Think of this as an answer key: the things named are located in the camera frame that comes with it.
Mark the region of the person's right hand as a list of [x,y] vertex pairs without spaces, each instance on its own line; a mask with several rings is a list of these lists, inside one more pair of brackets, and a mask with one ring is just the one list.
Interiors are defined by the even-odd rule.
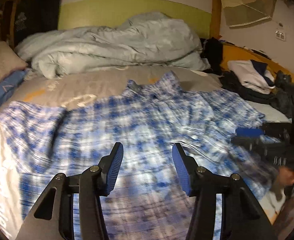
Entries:
[[278,202],[290,198],[294,192],[294,170],[280,166],[270,191],[275,195]]

